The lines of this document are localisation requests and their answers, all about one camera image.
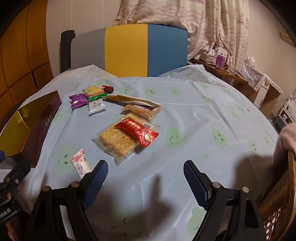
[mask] blue gripper pad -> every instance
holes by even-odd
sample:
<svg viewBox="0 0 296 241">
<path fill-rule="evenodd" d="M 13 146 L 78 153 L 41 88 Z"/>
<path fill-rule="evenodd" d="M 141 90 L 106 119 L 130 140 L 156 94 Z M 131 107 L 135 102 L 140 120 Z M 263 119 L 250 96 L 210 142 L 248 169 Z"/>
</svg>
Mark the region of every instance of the blue gripper pad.
<svg viewBox="0 0 296 241">
<path fill-rule="evenodd" d="M 108 163 L 105 160 L 100 160 L 92 172 L 86 173 L 81 180 L 84 190 L 84 199 L 82 207 L 86 210 L 94 204 L 94 201 L 107 177 Z"/>
<path fill-rule="evenodd" d="M 199 179 L 201 174 L 197 167 L 193 164 L 191 160 L 186 161 L 183 167 L 184 176 L 193 192 L 193 195 L 199 206 L 203 207 L 206 211 L 209 210 L 209 198 L 210 198 L 210 190 L 207 190 L 205 186 L 202 184 L 202 180 Z"/>
<path fill-rule="evenodd" d="M 0 151 L 0 163 L 5 159 L 4 151 Z"/>
</svg>

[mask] curtain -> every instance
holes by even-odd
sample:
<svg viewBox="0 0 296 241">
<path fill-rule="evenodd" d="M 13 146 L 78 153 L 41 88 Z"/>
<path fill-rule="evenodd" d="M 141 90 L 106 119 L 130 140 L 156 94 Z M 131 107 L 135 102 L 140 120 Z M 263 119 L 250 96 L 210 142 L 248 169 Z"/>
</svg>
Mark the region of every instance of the curtain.
<svg viewBox="0 0 296 241">
<path fill-rule="evenodd" d="M 248 42 L 248 0 L 123 0 L 114 25 L 152 23 L 188 33 L 188 60 L 215 43 L 229 51 L 227 64 L 240 71 Z"/>
</svg>

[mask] wall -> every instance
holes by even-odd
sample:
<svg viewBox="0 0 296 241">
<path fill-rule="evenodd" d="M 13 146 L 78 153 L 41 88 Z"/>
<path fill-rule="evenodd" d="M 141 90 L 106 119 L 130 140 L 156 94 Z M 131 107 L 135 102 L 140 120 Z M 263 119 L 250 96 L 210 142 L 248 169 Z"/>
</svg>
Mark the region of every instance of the wall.
<svg viewBox="0 0 296 241">
<path fill-rule="evenodd" d="M 46 36 L 52 73 L 60 74 L 60 40 L 63 31 L 76 36 L 113 25 L 122 0 L 48 0 Z"/>
<path fill-rule="evenodd" d="M 259 0 L 249 0 L 249 8 L 247 55 L 254 56 L 256 68 L 283 90 L 274 111 L 277 113 L 296 88 L 296 49 L 280 39 L 279 31 L 283 26 Z"/>
<path fill-rule="evenodd" d="M 0 39 L 0 121 L 53 77 L 46 45 L 47 0 L 33 0 Z"/>
</svg>

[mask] purple box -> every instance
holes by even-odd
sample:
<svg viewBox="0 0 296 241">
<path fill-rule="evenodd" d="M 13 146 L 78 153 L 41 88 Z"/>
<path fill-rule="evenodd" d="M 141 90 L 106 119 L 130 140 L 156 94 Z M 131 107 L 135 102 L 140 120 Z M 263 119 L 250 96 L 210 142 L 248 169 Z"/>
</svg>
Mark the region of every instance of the purple box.
<svg viewBox="0 0 296 241">
<path fill-rule="evenodd" d="M 215 68 L 223 69 L 224 64 L 225 64 L 225 57 L 223 57 L 222 55 L 217 55 Z"/>
</svg>

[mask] gray panel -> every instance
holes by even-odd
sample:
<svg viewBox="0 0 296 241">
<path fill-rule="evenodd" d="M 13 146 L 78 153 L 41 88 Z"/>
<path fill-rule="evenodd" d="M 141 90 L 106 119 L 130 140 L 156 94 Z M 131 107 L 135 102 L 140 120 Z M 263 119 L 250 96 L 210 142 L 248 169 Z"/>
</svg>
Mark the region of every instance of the gray panel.
<svg viewBox="0 0 296 241">
<path fill-rule="evenodd" d="M 105 70 L 105 31 L 96 29 L 74 38 L 71 43 L 71 69 L 91 64 Z"/>
</svg>

